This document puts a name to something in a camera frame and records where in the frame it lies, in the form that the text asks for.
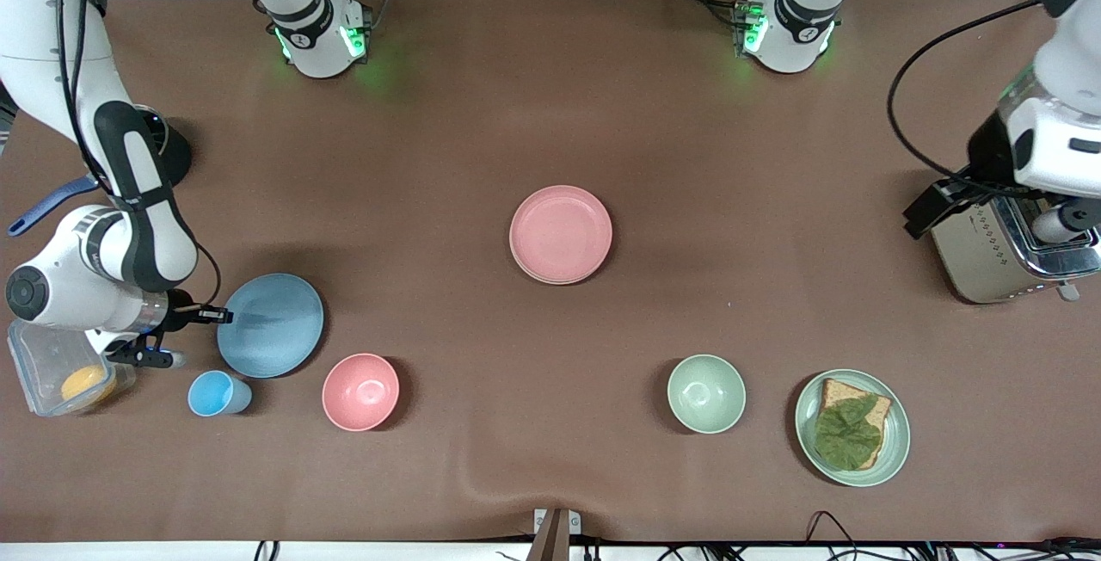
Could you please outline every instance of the transparent container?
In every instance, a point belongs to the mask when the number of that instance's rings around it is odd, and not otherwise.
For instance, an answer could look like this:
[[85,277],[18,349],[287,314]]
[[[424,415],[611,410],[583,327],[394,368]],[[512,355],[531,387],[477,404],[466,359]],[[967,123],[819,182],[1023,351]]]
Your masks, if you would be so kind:
[[107,362],[79,330],[51,329],[15,319],[8,327],[8,350],[26,405],[39,416],[81,411],[134,382],[132,365]]

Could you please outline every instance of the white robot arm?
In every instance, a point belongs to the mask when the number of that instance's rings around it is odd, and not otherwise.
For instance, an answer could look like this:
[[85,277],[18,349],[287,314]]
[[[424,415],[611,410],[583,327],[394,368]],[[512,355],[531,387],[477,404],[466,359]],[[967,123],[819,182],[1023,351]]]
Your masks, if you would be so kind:
[[842,0],[749,0],[760,3],[743,51],[780,73],[799,73],[826,51]]
[[367,55],[370,18],[353,0],[260,0],[284,54],[307,77],[333,77]]
[[[117,353],[157,327],[229,317],[174,290],[195,270],[196,244],[145,119],[115,67],[106,6],[0,0],[0,81],[24,113],[78,145],[115,205],[66,216],[43,251],[12,272],[4,295],[19,318],[86,330],[100,352]],[[143,343],[128,352],[145,356]],[[171,358],[154,362],[170,364]]]
[[1038,1],[1056,20],[1055,35],[972,135],[966,168],[906,209],[915,239],[988,204],[992,186],[1014,199],[1055,204],[1031,224],[1046,243],[1101,223],[1101,0]]

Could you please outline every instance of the pink plate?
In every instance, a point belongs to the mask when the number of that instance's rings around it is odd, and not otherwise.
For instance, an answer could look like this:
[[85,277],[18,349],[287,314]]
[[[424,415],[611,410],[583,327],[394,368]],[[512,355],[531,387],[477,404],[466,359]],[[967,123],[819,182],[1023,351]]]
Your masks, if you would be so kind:
[[329,370],[321,405],[337,428],[370,430],[385,421],[397,405],[397,374],[379,354],[352,354]]
[[612,246],[612,220],[591,193],[548,186],[516,209],[509,246],[520,267],[538,282],[578,283],[604,262]]

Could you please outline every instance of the blue pan handle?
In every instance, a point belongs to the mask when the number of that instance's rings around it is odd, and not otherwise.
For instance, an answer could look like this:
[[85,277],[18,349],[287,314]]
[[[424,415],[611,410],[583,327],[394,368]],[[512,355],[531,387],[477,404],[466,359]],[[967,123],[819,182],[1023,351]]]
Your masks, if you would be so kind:
[[35,223],[39,223],[43,217],[47,216],[54,208],[63,205],[64,201],[73,196],[79,196],[81,193],[94,191],[96,188],[96,178],[91,174],[87,176],[80,176],[75,180],[67,182],[54,191],[50,193],[50,196],[45,196],[42,201],[34,205],[30,211],[23,212],[23,217],[15,219],[14,223],[8,227],[8,235],[22,235],[34,228]]

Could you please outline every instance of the blue cup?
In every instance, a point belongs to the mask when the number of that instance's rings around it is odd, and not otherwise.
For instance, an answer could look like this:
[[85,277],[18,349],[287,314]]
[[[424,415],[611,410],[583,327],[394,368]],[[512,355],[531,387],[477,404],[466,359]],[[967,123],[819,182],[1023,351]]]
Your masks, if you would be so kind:
[[241,413],[252,402],[252,389],[230,374],[212,370],[192,382],[187,405],[200,417]]

